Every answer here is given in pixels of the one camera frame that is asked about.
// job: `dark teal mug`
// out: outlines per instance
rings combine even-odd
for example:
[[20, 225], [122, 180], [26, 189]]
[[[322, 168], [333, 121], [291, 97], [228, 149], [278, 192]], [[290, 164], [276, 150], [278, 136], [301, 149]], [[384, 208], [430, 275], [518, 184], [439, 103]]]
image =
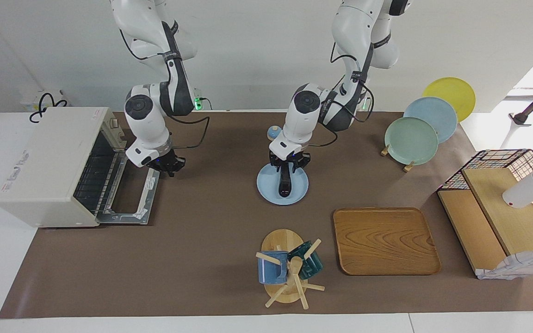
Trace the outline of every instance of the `dark teal mug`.
[[320, 257], [318, 257], [318, 254], [314, 251], [311, 256], [308, 259], [304, 259], [305, 253], [307, 253], [307, 250], [311, 248], [311, 241], [307, 241], [304, 244], [298, 246], [297, 248], [294, 248], [292, 251], [289, 252], [287, 255], [287, 259], [291, 261], [293, 257], [300, 257], [303, 260], [302, 270], [300, 270], [300, 279], [307, 280], [308, 278], [313, 278], [316, 274], [318, 274], [322, 268], [322, 262], [320, 261]]

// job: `yellow plate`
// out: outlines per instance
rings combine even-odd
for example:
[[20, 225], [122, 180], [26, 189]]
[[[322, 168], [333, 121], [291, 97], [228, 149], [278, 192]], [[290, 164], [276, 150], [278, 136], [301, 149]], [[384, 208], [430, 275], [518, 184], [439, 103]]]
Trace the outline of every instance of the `yellow plate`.
[[459, 78], [435, 80], [423, 91], [423, 97], [427, 96], [439, 97], [450, 103], [458, 115], [458, 122], [468, 118], [476, 106], [474, 89], [468, 82]]

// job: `mint green plate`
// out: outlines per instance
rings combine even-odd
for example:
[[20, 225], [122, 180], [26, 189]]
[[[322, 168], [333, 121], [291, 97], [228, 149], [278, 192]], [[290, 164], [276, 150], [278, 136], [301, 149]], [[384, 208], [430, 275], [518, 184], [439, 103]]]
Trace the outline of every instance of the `mint green plate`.
[[412, 117], [398, 118], [385, 131], [385, 145], [390, 156], [402, 164], [421, 165], [429, 162], [440, 141], [431, 125]]

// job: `wooden shelf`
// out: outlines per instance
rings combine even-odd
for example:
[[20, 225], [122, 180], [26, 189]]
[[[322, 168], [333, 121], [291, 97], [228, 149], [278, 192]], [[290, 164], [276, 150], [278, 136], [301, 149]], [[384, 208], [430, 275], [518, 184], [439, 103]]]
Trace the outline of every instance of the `wooden shelf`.
[[533, 205], [508, 206], [503, 192], [516, 184], [509, 169], [466, 169], [464, 177], [507, 255], [533, 251]]
[[470, 190], [440, 191], [453, 229], [473, 270], [494, 270], [506, 254]]

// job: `light blue plate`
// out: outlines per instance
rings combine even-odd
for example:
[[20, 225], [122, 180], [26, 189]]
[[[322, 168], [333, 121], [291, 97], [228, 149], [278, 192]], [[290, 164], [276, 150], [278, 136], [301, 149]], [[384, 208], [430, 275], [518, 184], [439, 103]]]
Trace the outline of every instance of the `light blue plate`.
[[292, 173], [292, 169], [293, 166], [290, 163], [291, 193], [287, 198], [279, 195], [279, 173], [277, 168], [270, 164], [265, 165], [258, 173], [258, 177], [256, 177], [258, 192], [269, 202], [279, 206], [287, 206], [302, 200], [307, 193], [309, 185], [307, 175], [303, 169], [297, 169], [296, 173]]
[[404, 116], [429, 123], [437, 132], [440, 143], [450, 139], [458, 126], [458, 116], [453, 107], [438, 97], [417, 99], [406, 108]]
[[402, 164], [421, 165], [429, 162], [440, 144], [437, 133], [425, 120], [419, 118], [398, 118], [385, 131], [385, 145], [388, 152]]

